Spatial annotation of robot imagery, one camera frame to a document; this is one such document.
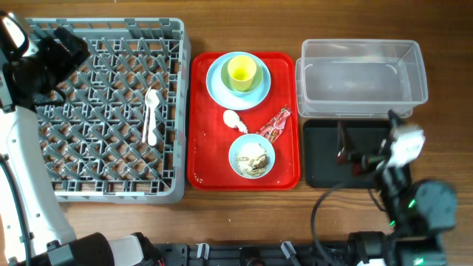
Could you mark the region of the light blue food bowl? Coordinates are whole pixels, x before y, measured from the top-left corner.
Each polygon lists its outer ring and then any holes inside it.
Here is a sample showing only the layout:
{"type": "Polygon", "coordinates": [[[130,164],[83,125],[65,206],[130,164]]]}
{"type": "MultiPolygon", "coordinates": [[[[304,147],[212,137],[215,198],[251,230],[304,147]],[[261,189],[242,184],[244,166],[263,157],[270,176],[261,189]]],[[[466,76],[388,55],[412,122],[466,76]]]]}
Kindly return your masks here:
{"type": "Polygon", "coordinates": [[[268,140],[266,140],[264,137],[259,136],[257,134],[244,134],[241,137],[238,137],[232,144],[231,147],[229,148],[228,152],[228,159],[229,163],[234,170],[239,176],[244,177],[245,179],[249,180],[255,180],[264,177],[267,175],[270,170],[273,168],[276,162],[276,153],[273,148],[272,143],[270,143],[268,140]],[[241,149],[241,147],[246,144],[246,143],[259,143],[266,151],[268,155],[268,167],[265,171],[265,173],[259,177],[254,177],[254,178],[249,178],[249,177],[244,177],[243,175],[240,174],[237,168],[237,164],[235,161],[237,152],[241,149]]]}

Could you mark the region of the red candy wrapper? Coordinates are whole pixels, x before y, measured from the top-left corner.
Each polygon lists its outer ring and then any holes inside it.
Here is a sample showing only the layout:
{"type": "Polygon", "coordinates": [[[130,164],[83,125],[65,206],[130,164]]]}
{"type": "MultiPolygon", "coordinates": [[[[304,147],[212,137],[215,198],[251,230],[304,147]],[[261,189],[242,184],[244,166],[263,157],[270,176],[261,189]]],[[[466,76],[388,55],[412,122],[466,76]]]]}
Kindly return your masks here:
{"type": "Polygon", "coordinates": [[[256,134],[264,137],[270,143],[274,143],[282,135],[290,119],[292,111],[288,106],[284,106],[274,117],[272,117],[256,134]]]}

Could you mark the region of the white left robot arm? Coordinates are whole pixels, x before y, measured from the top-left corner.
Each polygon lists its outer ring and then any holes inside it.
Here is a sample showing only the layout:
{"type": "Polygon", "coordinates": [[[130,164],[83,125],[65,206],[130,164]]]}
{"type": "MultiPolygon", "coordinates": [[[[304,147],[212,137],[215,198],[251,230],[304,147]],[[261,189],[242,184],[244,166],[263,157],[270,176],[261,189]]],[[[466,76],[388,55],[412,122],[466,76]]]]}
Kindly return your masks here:
{"type": "Polygon", "coordinates": [[[141,233],[79,239],[64,216],[39,142],[37,95],[48,96],[90,56],[63,27],[33,45],[23,25],[1,12],[1,220],[9,265],[164,265],[141,233]]]}

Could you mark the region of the pink plastic fork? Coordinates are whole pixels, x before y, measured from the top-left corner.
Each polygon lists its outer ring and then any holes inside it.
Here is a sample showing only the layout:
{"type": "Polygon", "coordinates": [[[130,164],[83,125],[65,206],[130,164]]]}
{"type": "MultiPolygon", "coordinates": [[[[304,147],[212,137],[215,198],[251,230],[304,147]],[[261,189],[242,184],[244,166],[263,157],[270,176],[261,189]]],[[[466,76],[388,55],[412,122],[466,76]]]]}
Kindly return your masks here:
{"type": "Polygon", "coordinates": [[[148,95],[151,91],[151,87],[147,90],[145,94],[145,105],[144,105],[144,122],[143,122],[143,132],[142,132],[142,138],[141,142],[146,143],[147,141],[147,134],[148,134],[148,128],[149,128],[149,105],[148,105],[148,95]]]}

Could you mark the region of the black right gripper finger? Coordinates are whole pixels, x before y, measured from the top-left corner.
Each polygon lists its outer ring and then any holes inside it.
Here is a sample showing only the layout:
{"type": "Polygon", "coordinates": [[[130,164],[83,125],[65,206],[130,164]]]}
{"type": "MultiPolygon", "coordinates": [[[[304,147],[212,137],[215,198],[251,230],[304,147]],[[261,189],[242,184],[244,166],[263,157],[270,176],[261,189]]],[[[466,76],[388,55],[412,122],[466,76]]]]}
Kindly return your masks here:
{"type": "Polygon", "coordinates": [[[352,175],[359,176],[376,170],[384,162],[384,155],[354,154],[349,156],[349,162],[352,163],[352,175]]]}
{"type": "Polygon", "coordinates": [[[336,162],[339,165],[345,164],[348,162],[350,157],[350,139],[346,130],[346,127],[343,122],[338,122],[338,155],[336,162]]]}

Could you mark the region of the white napkin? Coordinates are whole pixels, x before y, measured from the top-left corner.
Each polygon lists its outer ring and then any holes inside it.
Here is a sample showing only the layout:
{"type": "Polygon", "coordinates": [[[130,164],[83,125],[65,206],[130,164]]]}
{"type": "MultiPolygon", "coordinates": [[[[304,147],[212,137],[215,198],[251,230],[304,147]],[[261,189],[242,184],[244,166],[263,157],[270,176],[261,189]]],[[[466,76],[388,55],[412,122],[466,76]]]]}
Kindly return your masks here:
{"type": "Polygon", "coordinates": [[[248,134],[247,126],[241,121],[239,115],[233,110],[225,110],[223,112],[223,122],[226,126],[237,129],[243,134],[248,134]]]}

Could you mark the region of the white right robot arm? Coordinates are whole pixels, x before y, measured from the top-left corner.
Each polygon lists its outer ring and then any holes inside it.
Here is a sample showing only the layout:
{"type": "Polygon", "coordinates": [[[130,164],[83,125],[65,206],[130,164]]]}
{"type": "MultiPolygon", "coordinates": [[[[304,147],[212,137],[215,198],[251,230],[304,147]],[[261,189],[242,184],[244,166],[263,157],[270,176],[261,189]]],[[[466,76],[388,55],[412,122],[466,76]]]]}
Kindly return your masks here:
{"type": "Polygon", "coordinates": [[[423,129],[388,112],[390,131],[375,154],[362,153],[343,123],[338,124],[339,164],[373,181],[393,232],[349,235],[349,262],[368,265],[446,265],[440,237],[456,226],[457,196],[438,180],[412,181],[407,171],[425,143],[423,129]]]}

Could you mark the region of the white plastic spoon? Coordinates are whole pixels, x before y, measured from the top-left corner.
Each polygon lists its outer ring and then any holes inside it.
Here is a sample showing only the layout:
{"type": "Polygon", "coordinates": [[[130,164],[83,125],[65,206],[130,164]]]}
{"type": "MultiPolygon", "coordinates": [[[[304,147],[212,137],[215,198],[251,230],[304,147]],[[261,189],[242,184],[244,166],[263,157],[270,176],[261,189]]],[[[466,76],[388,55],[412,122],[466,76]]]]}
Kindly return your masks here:
{"type": "Polygon", "coordinates": [[[146,104],[149,108],[149,128],[147,133],[147,141],[150,146],[157,144],[157,137],[154,134],[156,128],[156,115],[155,110],[160,104],[160,99],[156,89],[150,89],[146,96],[146,104]]]}

